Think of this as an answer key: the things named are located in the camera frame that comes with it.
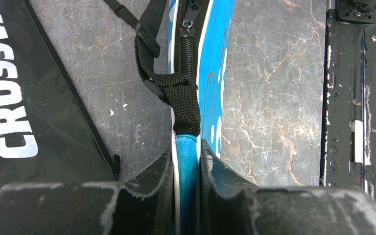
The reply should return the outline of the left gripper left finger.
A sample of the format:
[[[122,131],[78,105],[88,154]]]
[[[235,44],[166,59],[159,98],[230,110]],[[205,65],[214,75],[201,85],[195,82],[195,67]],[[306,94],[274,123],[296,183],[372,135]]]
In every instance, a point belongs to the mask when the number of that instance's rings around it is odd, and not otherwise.
[[[27,183],[0,189],[0,235],[171,235],[173,232],[170,151],[126,182]]]

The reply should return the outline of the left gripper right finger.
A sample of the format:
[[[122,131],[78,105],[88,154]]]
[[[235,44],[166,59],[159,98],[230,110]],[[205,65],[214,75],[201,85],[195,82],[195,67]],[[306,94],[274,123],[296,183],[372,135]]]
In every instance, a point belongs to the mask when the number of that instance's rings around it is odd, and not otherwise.
[[[259,187],[201,140],[201,234],[376,235],[376,202],[354,187]]]

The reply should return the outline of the black Crossway racket bag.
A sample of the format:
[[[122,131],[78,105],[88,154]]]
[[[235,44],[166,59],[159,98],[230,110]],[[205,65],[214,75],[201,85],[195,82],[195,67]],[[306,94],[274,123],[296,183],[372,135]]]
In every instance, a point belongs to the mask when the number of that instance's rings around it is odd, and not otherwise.
[[[0,188],[118,174],[30,2],[0,0]]]

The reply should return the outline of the blue Sport racket bag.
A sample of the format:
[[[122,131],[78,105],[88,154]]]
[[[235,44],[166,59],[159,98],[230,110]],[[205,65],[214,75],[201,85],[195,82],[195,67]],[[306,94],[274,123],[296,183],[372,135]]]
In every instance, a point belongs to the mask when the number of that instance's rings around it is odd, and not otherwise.
[[[152,0],[137,18],[116,0],[114,14],[136,32],[144,85],[171,107],[175,233],[197,231],[201,141],[221,150],[224,78],[234,1]]]

